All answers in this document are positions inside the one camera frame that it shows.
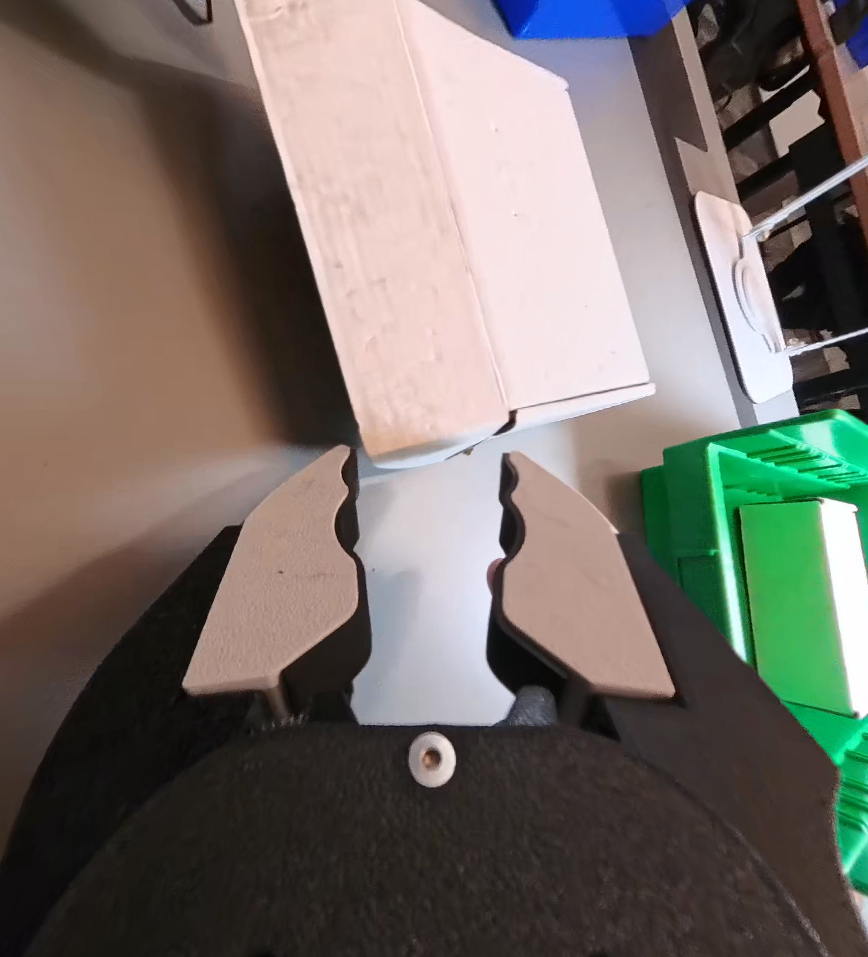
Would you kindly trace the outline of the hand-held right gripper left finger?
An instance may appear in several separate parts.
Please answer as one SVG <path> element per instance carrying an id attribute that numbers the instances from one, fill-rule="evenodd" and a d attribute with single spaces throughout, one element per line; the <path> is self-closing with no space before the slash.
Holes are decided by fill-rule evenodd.
<path id="1" fill-rule="evenodd" d="M 352 709 L 371 654 L 357 495 L 356 452 L 335 446 L 249 513 L 182 679 L 187 695 Z"/>

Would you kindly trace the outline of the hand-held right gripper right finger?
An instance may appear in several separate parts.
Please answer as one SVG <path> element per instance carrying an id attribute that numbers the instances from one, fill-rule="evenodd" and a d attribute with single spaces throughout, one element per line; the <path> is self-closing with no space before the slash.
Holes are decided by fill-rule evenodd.
<path id="1" fill-rule="evenodd" d="M 674 701 L 611 521 L 521 452 L 502 456 L 499 501 L 487 661 L 501 685 L 545 689 L 565 722 L 583 721 L 595 699 Z"/>

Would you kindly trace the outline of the white cardboard box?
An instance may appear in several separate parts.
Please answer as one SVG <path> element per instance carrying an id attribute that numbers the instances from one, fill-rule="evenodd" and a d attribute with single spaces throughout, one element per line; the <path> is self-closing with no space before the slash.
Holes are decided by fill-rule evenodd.
<path id="1" fill-rule="evenodd" d="M 655 392 L 568 82 L 424 2 L 236 2 L 380 469 Z"/>

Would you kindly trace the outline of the grey desk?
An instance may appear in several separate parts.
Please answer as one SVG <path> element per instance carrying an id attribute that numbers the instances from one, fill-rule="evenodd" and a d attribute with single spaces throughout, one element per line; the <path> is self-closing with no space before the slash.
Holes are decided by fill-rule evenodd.
<path id="1" fill-rule="evenodd" d="M 785 417 L 730 380 L 674 183 L 697 113 L 677 27 L 531 44 L 574 107 L 656 393 L 404 472 L 362 465 L 370 724 L 486 723 L 500 456 L 622 530 L 665 448 Z M 229 523 L 354 440 L 255 95 L 112 62 L 49 2 L 0 3 L 0 733 L 50 736 L 117 638 Z"/>

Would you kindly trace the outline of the green plastic bin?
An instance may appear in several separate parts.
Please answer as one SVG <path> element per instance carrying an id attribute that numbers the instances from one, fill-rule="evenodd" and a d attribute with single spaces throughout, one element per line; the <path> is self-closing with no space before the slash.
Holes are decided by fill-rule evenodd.
<path id="1" fill-rule="evenodd" d="M 668 448 L 642 472 L 647 543 L 745 663 L 757 667 L 741 546 L 743 506 L 829 498 L 858 507 L 868 563 L 868 425 L 833 410 Z M 847 877 L 868 897 L 868 716 L 789 710 L 841 773 L 836 811 Z"/>

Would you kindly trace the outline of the small white box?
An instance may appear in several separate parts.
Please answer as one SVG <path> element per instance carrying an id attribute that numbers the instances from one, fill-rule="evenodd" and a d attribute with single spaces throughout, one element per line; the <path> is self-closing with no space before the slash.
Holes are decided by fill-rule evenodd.
<path id="1" fill-rule="evenodd" d="M 743 505 L 755 668 L 775 697 L 868 715 L 868 565 L 858 507 L 832 498 Z"/>

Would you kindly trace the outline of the grey mat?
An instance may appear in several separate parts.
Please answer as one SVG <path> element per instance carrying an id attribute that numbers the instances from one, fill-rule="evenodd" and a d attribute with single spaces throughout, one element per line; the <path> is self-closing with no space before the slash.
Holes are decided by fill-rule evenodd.
<path id="1" fill-rule="evenodd" d="M 705 191 L 693 212 L 741 389 L 756 405 L 794 384 L 791 359 L 751 220 L 735 202 Z"/>

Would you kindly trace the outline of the brown storage rack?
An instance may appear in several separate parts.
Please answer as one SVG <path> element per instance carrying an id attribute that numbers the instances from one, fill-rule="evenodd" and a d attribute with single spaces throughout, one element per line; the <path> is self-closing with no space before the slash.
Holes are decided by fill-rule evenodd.
<path id="1" fill-rule="evenodd" d="M 868 153 L 868 88 L 851 56 L 836 43 L 823 2 L 798 2 L 804 48 L 811 56 L 845 167 Z M 868 246 L 868 168 L 850 186 Z"/>

